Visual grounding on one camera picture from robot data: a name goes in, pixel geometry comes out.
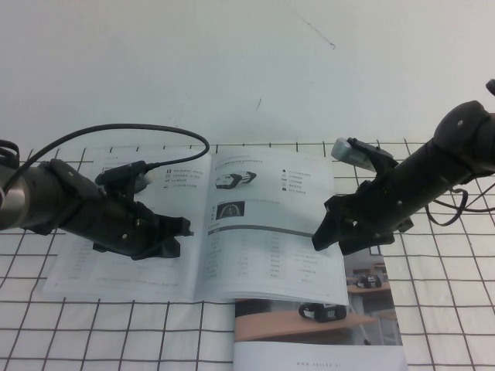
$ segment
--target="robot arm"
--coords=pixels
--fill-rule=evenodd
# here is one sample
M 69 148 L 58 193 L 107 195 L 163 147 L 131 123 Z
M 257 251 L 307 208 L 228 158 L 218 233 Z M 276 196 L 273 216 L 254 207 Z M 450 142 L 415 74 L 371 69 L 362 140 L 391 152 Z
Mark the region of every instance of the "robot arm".
M 495 95 L 495 80 L 486 87 Z M 495 115 L 477 101 L 459 105 L 443 118 L 433 139 L 401 164 L 380 148 L 352 138 L 340 139 L 332 155 L 377 173 L 354 194 L 327 200 L 326 216 L 312 237 L 316 250 L 339 242 L 347 255 L 393 243 L 394 231 L 405 232 L 413 226 L 412 214 L 458 184 L 492 175 Z
M 205 148 L 188 158 L 153 164 L 139 161 L 112 168 L 101 173 L 96 184 L 58 159 L 30 167 L 66 140 L 115 128 L 171 131 L 199 139 Z M 206 139 L 182 129 L 109 124 L 69 134 L 19 167 L 17 146 L 0 141 L 0 230 L 18 227 L 47 235 L 60 228 L 93 241 L 93 248 L 100 252 L 110 251 L 133 260 L 178 257 L 180 244 L 174 237 L 192 235 L 189 220 L 155 214 L 134 201 L 134 194 L 146 187 L 149 170 L 199 158 L 209 147 Z

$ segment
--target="instruction manual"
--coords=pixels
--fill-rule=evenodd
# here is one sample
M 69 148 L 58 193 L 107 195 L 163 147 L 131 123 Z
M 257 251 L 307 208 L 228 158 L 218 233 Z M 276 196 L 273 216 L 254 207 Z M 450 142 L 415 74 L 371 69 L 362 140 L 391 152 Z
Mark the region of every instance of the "instruction manual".
M 104 168 L 191 155 L 112 155 Z M 153 170 L 154 181 L 135 200 L 154 213 L 190 220 L 193 236 L 177 237 L 180 257 L 134 261 L 98 253 L 66 236 L 43 287 L 66 297 L 143 301 L 277 298 L 346 305 L 343 256 L 337 245 L 316 252 L 311 236 L 334 194 L 331 161 L 271 148 L 239 148 Z

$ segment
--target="black cable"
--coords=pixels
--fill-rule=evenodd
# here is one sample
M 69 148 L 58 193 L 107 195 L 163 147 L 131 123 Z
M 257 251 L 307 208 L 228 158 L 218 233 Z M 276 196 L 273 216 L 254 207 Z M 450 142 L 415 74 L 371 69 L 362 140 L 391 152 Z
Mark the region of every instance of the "black cable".
M 437 199 L 433 201 L 434 203 L 438 203 L 439 205 L 449 207 L 450 209 L 458 210 L 460 206 L 449 205 L 448 203 L 443 203 L 442 201 L 438 201 Z M 495 211 L 495 207 L 490 207 L 488 209 L 469 209 L 465 208 L 463 211 L 467 211 L 468 213 L 489 213 L 490 211 Z
M 105 130 L 114 130 L 114 129 L 133 129 L 133 130 L 154 130 L 154 131 L 167 131 L 170 133 L 176 133 L 176 134 L 181 134 L 185 135 L 191 138 L 195 138 L 198 141 L 201 141 L 205 148 L 198 153 L 197 155 L 193 155 L 190 157 L 186 158 L 179 158 L 178 160 L 172 160 L 172 161 L 166 161 L 166 162 L 156 162 L 149 164 L 148 170 L 151 170 L 153 168 L 158 168 L 159 166 L 166 166 L 166 165 L 173 165 L 173 164 L 179 164 L 181 162 L 188 162 L 195 160 L 201 156 L 204 156 L 209 150 L 210 150 L 210 143 L 202 137 L 199 134 L 193 133 L 192 131 L 184 130 L 184 129 L 179 129 L 179 128 L 171 128 L 170 126 L 161 126 L 161 125 L 149 125 L 149 124 L 105 124 L 105 125 L 98 125 L 98 126 L 92 126 L 90 128 L 85 128 L 81 129 L 78 131 L 75 131 L 74 133 L 68 134 L 63 136 L 60 139 L 57 139 L 56 141 L 50 143 L 47 145 L 45 148 L 39 150 L 37 153 L 35 153 L 33 156 L 29 158 L 27 162 L 25 162 L 21 167 L 19 167 L 15 173 L 12 175 L 12 177 L 7 181 L 4 187 L 4 192 L 7 195 L 11 187 L 17 182 L 17 180 L 24 174 L 24 172 L 32 165 L 34 164 L 37 160 L 39 160 L 42 156 L 44 156 L 46 153 L 51 151 L 52 149 L 58 147 L 62 143 L 65 143 L 66 141 L 70 141 L 71 139 L 80 137 L 81 135 L 85 134 L 90 134 L 94 133 L 97 131 L 105 131 Z
M 485 189 L 480 195 L 478 195 L 473 201 L 471 201 L 469 205 L 472 205 L 475 203 L 475 201 L 477 201 L 478 199 L 480 199 L 481 197 L 485 196 L 486 193 L 488 191 L 490 191 L 493 187 L 495 187 L 495 183 L 492 184 L 490 187 L 488 187 L 487 189 Z M 438 203 L 439 205 L 442 205 L 442 206 L 445 206 L 445 207 L 449 207 L 450 209 L 454 209 L 454 210 L 458 210 L 459 209 L 459 206 L 455 206 L 455 205 L 449 205 L 448 203 L 443 203 L 442 201 L 438 201 L 437 199 L 433 201 L 434 203 Z M 495 211 L 495 207 L 489 207 L 487 209 L 469 209 L 469 208 L 464 208 L 463 211 L 467 211 L 468 213 L 489 213 L 491 211 Z
M 467 204 L 467 199 L 469 197 L 469 193 L 464 190 L 464 189 L 453 189 L 452 192 L 454 193 L 462 193 L 463 194 L 463 199 L 461 200 L 460 206 L 454 206 L 457 209 L 457 213 L 454 215 L 454 217 L 449 220 L 448 222 L 445 223 L 439 223 L 436 221 L 436 219 L 433 217 L 433 215 L 430 213 L 430 209 L 428 208 L 428 205 L 425 206 L 426 210 L 426 215 L 428 216 L 428 219 L 432 221 L 432 223 L 436 224 L 437 226 L 449 226 L 452 223 L 454 223 L 458 218 L 460 218 L 461 214 L 463 213 Z

